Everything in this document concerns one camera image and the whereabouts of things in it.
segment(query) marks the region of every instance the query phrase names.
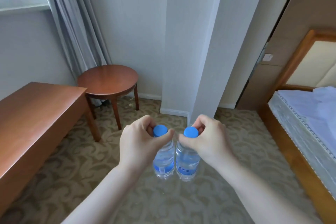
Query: blue bottle cap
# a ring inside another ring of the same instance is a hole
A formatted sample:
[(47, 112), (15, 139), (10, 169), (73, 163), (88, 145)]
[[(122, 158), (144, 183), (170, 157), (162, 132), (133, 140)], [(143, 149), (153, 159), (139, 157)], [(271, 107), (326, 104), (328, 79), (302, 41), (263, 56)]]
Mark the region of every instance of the blue bottle cap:
[(157, 125), (153, 129), (153, 135), (154, 135), (154, 137), (163, 136), (167, 132), (168, 132), (168, 129), (166, 128), (165, 125)]
[(187, 127), (183, 132), (185, 137), (195, 138), (198, 137), (198, 130), (194, 127)]

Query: table leg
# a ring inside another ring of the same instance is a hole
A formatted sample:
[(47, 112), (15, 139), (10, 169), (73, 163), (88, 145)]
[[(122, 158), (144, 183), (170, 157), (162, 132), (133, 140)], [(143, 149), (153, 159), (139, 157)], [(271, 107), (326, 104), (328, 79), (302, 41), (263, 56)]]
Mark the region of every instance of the table leg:
[(117, 121), (118, 129), (121, 130), (121, 124), (120, 124), (120, 118), (119, 118), (118, 106), (117, 106), (117, 99), (112, 98), (111, 103), (112, 103), (112, 107), (113, 107), (115, 120)]
[(87, 101), (87, 103), (90, 107), (90, 111), (92, 113), (93, 118), (96, 119), (97, 117), (96, 117), (96, 114), (95, 114), (95, 107), (93, 106), (93, 103), (91, 102), (91, 99), (88, 96), (86, 96), (86, 101)]
[(135, 106), (136, 110), (139, 111), (139, 98), (138, 98), (138, 85), (136, 84), (134, 87), (134, 98), (135, 98)]
[(89, 125), (89, 128), (91, 130), (93, 139), (96, 142), (99, 142), (100, 139), (101, 139), (99, 129), (97, 127), (97, 124), (96, 124), (95, 120), (93, 119), (91, 110), (89, 108), (85, 111), (85, 117), (86, 117), (86, 120), (87, 120), (87, 124)]

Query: floor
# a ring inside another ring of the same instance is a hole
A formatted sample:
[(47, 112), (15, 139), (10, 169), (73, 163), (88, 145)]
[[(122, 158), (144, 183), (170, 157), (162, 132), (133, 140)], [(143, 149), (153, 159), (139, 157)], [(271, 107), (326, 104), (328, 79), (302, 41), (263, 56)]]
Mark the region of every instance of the floor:
[[(182, 132), (185, 117), (159, 113), (160, 101), (140, 99), (140, 111), (128, 97), (118, 102), (122, 126), (145, 114)], [(60, 223), (118, 164), (119, 138), (111, 106), (96, 109), (102, 142), (96, 143), (86, 121), (69, 132), (0, 223)], [(258, 114), (218, 108), (215, 118), (226, 124), (241, 162), (265, 179), (317, 223), (311, 201), (279, 152)], [(216, 171), (201, 162), (194, 181), (177, 175), (162, 181), (151, 167), (121, 203), (113, 223), (253, 223), (234, 190)]]

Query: wall outlet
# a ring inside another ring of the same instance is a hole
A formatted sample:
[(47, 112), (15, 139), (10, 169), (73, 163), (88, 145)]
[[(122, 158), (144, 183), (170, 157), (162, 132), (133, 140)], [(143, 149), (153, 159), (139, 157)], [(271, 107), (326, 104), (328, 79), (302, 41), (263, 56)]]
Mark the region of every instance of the wall outlet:
[(271, 61), (273, 58), (273, 54), (265, 54), (265, 56), (262, 58), (263, 61)]

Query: hand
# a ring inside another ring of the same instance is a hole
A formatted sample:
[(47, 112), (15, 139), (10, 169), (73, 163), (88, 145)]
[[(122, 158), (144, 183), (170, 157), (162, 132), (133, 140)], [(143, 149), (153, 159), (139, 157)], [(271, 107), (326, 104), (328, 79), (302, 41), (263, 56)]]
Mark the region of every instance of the hand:
[(198, 129), (199, 136), (188, 138), (179, 134), (178, 140), (181, 144), (197, 151), (200, 157), (217, 171), (223, 165), (239, 163), (228, 142), (225, 125), (206, 115), (200, 115), (192, 126)]
[(158, 150), (174, 135), (174, 130), (170, 129), (165, 135), (154, 138), (153, 128), (155, 126), (153, 118), (145, 115), (124, 128), (120, 137), (120, 167), (141, 175), (145, 168), (153, 162)]

